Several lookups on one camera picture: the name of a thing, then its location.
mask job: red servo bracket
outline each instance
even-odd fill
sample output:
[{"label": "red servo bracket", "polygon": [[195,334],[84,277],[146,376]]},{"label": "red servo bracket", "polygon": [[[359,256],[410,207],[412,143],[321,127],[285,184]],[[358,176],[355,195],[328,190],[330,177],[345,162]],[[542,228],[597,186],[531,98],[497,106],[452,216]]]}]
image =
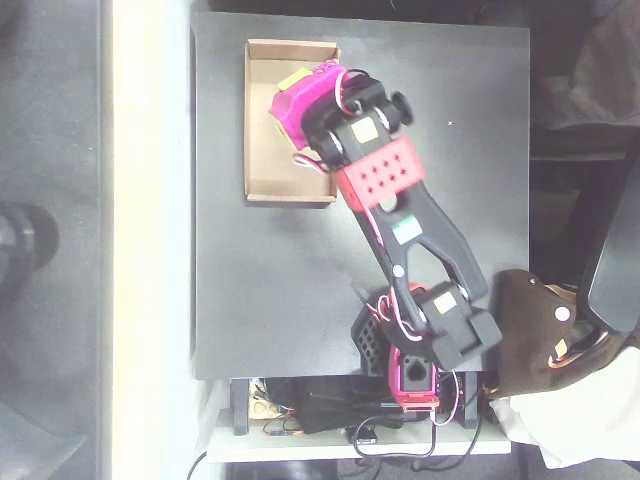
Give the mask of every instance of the red servo bracket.
[{"label": "red servo bracket", "polygon": [[398,137],[335,173],[345,202],[355,212],[393,198],[424,177],[424,167],[406,136]]}]

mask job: black tabletop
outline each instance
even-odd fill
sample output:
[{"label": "black tabletop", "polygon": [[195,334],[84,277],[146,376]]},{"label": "black tabletop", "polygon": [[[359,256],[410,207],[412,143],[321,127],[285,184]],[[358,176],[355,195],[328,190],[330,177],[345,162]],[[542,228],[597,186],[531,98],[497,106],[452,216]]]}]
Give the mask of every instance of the black tabletop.
[{"label": "black tabletop", "polygon": [[[199,378],[357,372],[350,328],[386,284],[350,210],[249,206],[243,190],[248,38],[334,41],[409,100],[427,188],[491,283],[528,266],[529,38],[521,29],[202,13],[196,18]],[[410,253],[410,277],[442,266]],[[488,303],[488,297],[479,302]],[[463,367],[482,368],[478,359]]]}]

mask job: cardboard box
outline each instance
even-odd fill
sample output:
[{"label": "cardboard box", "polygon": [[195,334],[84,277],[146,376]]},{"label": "cardboard box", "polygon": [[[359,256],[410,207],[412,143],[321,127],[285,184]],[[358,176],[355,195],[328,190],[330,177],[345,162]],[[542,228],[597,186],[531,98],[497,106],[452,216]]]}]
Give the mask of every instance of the cardboard box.
[{"label": "cardboard box", "polygon": [[[244,188],[251,202],[329,204],[337,188],[332,177],[293,163],[296,152],[269,114],[277,84],[301,68],[338,58],[335,43],[248,40],[245,50]],[[302,153],[318,156],[310,148]]]}]

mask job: white shelf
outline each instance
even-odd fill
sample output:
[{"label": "white shelf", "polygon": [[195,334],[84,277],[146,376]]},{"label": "white shelf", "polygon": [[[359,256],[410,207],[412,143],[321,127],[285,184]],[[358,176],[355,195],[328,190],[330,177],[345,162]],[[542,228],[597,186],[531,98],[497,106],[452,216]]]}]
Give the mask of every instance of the white shelf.
[{"label": "white shelf", "polygon": [[[357,458],[358,454],[348,443],[342,430],[270,437],[262,432],[265,421],[252,420],[247,435],[235,436],[228,411],[220,412],[207,449],[211,463],[260,462],[282,460],[315,460],[332,458]],[[277,427],[274,422],[270,428]],[[431,423],[426,420],[412,423],[398,430],[376,427],[378,444],[363,446],[366,453],[408,452],[424,453],[431,446]],[[465,430],[457,423],[438,428],[434,456],[463,455],[469,448],[475,429]],[[511,442],[493,425],[485,423],[472,454],[507,454]]]}]

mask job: brown bag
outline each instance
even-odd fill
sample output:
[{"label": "brown bag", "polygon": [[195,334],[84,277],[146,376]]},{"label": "brown bag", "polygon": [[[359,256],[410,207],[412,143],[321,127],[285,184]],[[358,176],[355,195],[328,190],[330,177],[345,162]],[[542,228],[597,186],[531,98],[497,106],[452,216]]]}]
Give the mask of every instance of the brown bag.
[{"label": "brown bag", "polygon": [[588,348],[572,345],[574,326],[586,322],[577,313],[574,296],[545,286],[525,270],[502,274],[498,302],[496,321],[503,340],[498,385],[487,391],[490,398],[564,388],[607,366],[627,345],[639,345],[638,327],[631,334],[596,331]]}]

